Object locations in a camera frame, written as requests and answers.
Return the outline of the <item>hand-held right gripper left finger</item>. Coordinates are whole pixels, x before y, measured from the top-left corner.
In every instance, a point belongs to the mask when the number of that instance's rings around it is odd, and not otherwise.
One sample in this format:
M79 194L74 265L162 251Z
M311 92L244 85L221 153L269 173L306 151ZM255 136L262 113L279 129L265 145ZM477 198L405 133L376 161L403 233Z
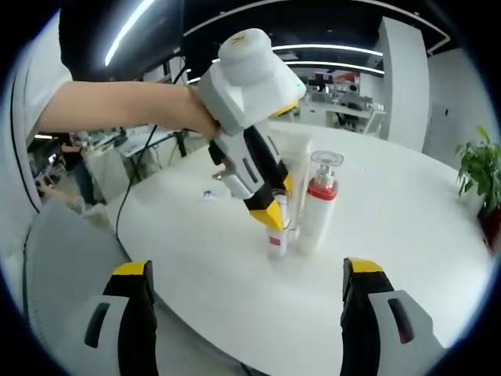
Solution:
M70 316L54 356L69 375L156 375L153 265L126 262Z

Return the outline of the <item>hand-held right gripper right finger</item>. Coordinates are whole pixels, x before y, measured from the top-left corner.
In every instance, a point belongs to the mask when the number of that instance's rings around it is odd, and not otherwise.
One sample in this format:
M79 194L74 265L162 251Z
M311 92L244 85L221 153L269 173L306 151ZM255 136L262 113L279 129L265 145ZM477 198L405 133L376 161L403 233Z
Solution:
M431 316L373 261L344 259L342 375L425 375L445 355Z

